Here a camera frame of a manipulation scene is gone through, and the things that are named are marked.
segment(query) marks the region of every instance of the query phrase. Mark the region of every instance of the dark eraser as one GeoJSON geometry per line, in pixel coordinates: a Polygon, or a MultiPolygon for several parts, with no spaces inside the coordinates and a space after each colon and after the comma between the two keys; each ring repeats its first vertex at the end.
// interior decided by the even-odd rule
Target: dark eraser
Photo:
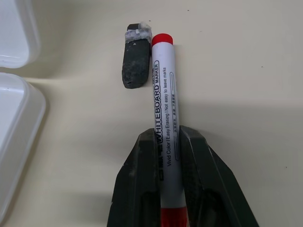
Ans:
{"type": "MultiPolygon", "coordinates": [[[[130,24],[127,29],[136,30],[139,24],[130,24]]],[[[149,74],[151,45],[147,39],[139,39],[125,44],[122,65],[124,87],[139,88],[146,83],[149,74]]]]}

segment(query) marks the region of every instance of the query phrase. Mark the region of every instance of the white plastic container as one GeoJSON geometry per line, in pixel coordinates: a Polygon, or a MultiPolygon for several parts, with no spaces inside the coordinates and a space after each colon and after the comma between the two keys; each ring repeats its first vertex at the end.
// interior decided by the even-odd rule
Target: white plastic container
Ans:
{"type": "MultiPolygon", "coordinates": [[[[22,67],[39,52],[31,0],[0,0],[0,67],[22,67]]],[[[0,72],[0,223],[44,112],[40,91],[19,76],[0,72]]]]}
{"type": "Polygon", "coordinates": [[[45,98],[24,79],[0,73],[0,222],[45,112],[45,98]]]}
{"type": "Polygon", "coordinates": [[[40,49],[31,0],[0,0],[0,67],[20,68],[40,49]]]}

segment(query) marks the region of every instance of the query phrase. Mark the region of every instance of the red marker cap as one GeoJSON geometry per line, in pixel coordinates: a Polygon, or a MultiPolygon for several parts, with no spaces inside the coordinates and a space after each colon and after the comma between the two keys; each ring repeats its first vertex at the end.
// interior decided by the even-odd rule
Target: red marker cap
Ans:
{"type": "Polygon", "coordinates": [[[187,209],[161,208],[161,227],[186,227],[187,209]]]}
{"type": "Polygon", "coordinates": [[[172,37],[169,34],[161,33],[153,37],[151,45],[154,46],[157,43],[166,42],[173,45],[172,37]]]}

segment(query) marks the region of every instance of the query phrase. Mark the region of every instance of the marker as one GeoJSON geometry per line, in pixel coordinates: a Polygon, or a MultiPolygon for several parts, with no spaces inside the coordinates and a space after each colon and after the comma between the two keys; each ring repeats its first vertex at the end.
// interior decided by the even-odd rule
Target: marker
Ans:
{"type": "Polygon", "coordinates": [[[155,133],[159,153],[161,226],[186,227],[187,209],[181,176],[175,50],[168,34],[152,39],[155,133]]]}

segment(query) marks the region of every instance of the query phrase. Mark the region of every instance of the clear tape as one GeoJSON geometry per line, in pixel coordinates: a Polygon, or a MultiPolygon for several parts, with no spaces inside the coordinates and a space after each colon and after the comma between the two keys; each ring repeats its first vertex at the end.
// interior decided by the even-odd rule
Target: clear tape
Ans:
{"type": "Polygon", "coordinates": [[[127,30],[125,33],[125,43],[131,41],[147,39],[149,43],[152,43],[152,28],[145,22],[141,22],[136,30],[127,30]]]}

